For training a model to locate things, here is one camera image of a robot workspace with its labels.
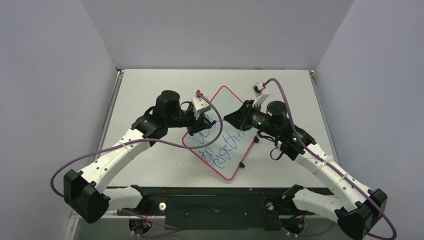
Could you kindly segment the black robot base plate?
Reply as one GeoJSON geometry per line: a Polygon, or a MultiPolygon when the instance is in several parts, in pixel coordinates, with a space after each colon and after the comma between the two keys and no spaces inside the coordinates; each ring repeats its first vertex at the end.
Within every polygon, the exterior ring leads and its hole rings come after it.
{"type": "Polygon", "coordinates": [[[280,218],[302,216],[283,200],[286,187],[140,187],[142,200],[130,212],[164,217],[167,229],[277,231],[280,218]]]}

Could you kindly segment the pink framed whiteboard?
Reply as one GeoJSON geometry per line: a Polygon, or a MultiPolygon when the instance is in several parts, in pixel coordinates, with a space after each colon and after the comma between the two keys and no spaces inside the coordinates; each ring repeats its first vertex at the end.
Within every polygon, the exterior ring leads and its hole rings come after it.
{"type": "MultiPolygon", "coordinates": [[[[227,86],[221,86],[210,102],[217,108],[221,117],[238,110],[243,101],[239,99],[227,86]]],[[[221,124],[216,112],[212,109],[204,114],[216,124],[210,128],[195,133],[193,136],[185,133],[181,139],[184,146],[200,146],[211,142],[219,133],[221,124]]],[[[238,171],[239,163],[244,161],[248,151],[254,143],[255,130],[241,131],[234,128],[225,120],[219,139],[204,148],[190,151],[205,164],[217,172],[225,180],[232,180],[238,171]]]]}

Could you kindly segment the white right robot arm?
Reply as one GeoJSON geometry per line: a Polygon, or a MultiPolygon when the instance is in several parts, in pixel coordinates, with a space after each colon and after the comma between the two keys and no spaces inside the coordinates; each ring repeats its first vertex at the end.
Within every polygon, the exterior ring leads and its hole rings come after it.
{"type": "Polygon", "coordinates": [[[313,137],[292,125],[284,102],[270,102],[266,112],[253,103],[246,100],[223,119],[238,130],[254,128],[271,136],[282,154],[311,172],[332,193],[322,195],[294,185],[283,195],[283,209],[289,214],[300,210],[325,217],[337,223],[351,239],[362,240],[381,219],[388,196],[381,189],[372,190],[354,179],[313,137]]]}

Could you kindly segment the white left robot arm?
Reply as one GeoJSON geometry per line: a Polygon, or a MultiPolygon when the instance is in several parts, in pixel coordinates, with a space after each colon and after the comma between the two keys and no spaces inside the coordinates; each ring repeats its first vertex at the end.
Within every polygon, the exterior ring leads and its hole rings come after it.
{"type": "Polygon", "coordinates": [[[63,199],[88,224],[98,221],[106,212],[131,209],[143,215],[149,201],[137,186],[109,188],[109,183],[132,160],[155,143],[167,144],[162,138],[171,128],[186,128],[190,135],[211,129],[215,121],[205,113],[214,110],[210,101],[197,91],[187,109],[182,109],[180,95],[164,90],[155,104],[138,117],[112,147],[100,150],[102,155],[79,171],[70,169],[63,176],[63,199]]]}

